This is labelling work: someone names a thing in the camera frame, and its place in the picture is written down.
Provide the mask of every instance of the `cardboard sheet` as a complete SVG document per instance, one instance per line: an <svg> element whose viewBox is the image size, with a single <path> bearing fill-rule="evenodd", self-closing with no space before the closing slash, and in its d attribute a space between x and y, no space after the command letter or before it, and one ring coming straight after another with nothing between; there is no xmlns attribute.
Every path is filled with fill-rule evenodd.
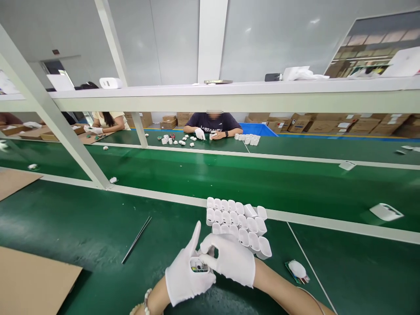
<svg viewBox="0 0 420 315"><path fill-rule="evenodd" d="M0 314L55 315L81 267L0 247Z"/></svg>
<svg viewBox="0 0 420 315"><path fill-rule="evenodd" d="M0 200L7 198L30 183L40 179L42 175L17 170L0 171Z"/></svg>

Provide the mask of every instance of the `label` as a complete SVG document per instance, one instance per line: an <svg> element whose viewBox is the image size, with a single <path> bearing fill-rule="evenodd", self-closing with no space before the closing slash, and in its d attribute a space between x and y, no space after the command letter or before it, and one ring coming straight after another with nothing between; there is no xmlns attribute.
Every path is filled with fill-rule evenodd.
<svg viewBox="0 0 420 315"><path fill-rule="evenodd" d="M350 122L342 122L342 123L339 123L337 127L339 127L339 128L347 128L350 125L351 125Z"/></svg>

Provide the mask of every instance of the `dark t-shirt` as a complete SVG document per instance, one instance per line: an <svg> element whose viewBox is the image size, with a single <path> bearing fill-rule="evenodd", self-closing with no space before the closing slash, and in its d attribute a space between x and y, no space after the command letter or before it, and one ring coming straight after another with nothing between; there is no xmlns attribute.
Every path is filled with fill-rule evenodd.
<svg viewBox="0 0 420 315"><path fill-rule="evenodd" d="M205 132L229 131L235 128L242 129L241 125L230 113L223 113L215 120L212 120L207 113L194 113L185 125L200 127Z"/></svg>

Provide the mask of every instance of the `metal pole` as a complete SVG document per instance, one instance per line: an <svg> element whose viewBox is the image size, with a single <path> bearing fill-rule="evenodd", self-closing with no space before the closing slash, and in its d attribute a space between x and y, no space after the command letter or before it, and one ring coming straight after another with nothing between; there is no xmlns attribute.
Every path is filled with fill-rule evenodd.
<svg viewBox="0 0 420 315"><path fill-rule="evenodd" d="M111 184L0 25L0 68L98 188Z"/></svg>

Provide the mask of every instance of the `worker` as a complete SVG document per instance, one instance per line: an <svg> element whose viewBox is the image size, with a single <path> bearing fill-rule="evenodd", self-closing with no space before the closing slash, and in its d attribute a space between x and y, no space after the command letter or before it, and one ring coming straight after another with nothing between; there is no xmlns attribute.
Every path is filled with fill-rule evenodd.
<svg viewBox="0 0 420 315"><path fill-rule="evenodd" d="M236 133L242 134L241 125L230 113L207 112L194 113L184 126L185 133L195 133L198 139L205 140L204 132L213 133L211 139L219 140L234 137Z"/></svg>
<svg viewBox="0 0 420 315"><path fill-rule="evenodd" d="M130 315L162 314L165 308L206 292L216 283L213 270L243 286L257 288L271 296L291 315L334 315L307 291L296 287L273 271L263 261L254 258L232 234L209 234L196 251L201 223L197 222L191 240L166 269L165 275L153 289L147 290L144 303L137 305ZM211 253L218 249L218 258ZM190 259L198 257L210 272L192 272Z"/></svg>
<svg viewBox="0 0 420 315"><path fill-rule="evenodd" d="M23 122L13 114L0 112L0 126L21 125Z"/></svg>

